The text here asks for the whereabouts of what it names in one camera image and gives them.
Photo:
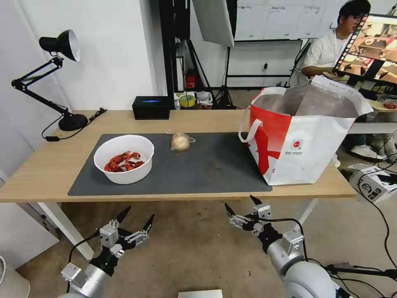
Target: black box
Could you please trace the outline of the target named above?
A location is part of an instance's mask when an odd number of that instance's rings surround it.
[[[170,98],[168,96],[137,96],[132,104],[135,120],[169,119]]]

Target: computer screen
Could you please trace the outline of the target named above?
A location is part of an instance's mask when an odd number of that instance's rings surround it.
[[[364,80],[397,84],[397,17],[365,16],[335,70]]]

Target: table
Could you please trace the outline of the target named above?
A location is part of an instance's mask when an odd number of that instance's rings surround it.
[[[335,76],[329,72],[324,72],[323,75],[331,80],[339,82],[341,84],[346,85],[349,75],[345,75],[343,77]],[[397,110],[390,110],[383,107],[383,104],[378,101],[369,100],[368,102],[372,106],[375,112],[378,113],[394,113]],[[395,132],[397,129],[397,125],[395,122],[366,122],[366,123],[354,123],[351,129],[349,130],[349,134],[391,134]]]
[[[95,112],[77,113],[89,117]],[[83,237],[56,202],[223,200],[243,199],[249,195],[263,199],[292,198],[303,202],[302,212],[298,215],[303,223],[319,198],[339,200],[356,196],[356,191],[334,166],[328,166],[315,184],[275,186],[271,192],[80,197],[70,197],[67,194],[102,134],[237,132],[243,113],[243,110],[171,111],[169,120],[134,120],[132,111],[108,111],[76,136],[60,142],[44,143],[2,186],[0,202],[37,202],[67,238],[76,244]],[[58,130],[54,135],[65,137],[69,133]],[[93,255],[93,250],[87,243],[78,249],[86,259]]]

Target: cooked crayfish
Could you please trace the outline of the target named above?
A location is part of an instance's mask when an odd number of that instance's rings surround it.
[[[145,163],[144,161],[130,161],[131,158],[139,160],[141,158],[141,155],[138,152],[133,152],[131,154],[131,151],[127,151],[123,154],[117,155],[113,157],[105,166],[105,171],[113,173],[126,172],[134,170]]]

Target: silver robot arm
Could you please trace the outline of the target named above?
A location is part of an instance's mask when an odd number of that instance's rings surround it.
[[[319,265],[306,262],[303,253],[303,235],[292,230],[281,235],[270,222],[271,207],[251,196],[255,212],[246,216],[236,215],[225,204],[229,222],[234,226],[252,232],[262,242],[263,251],[283,280],[288,297],[336,298],[335,283]]]
[[[63,278],[70,284],[70,292],[59,298],[101,298],[106,281],[114,274],[117,262],[126,250],[134,249],[149,238],[154,215],[146,222],[142,230],[131,233],[119,227],[130,207],[123,210],[116,219],[112,219],[99,230],[102,245],[101,254],[93,258],[83,271],[69,263],[62,270]]]

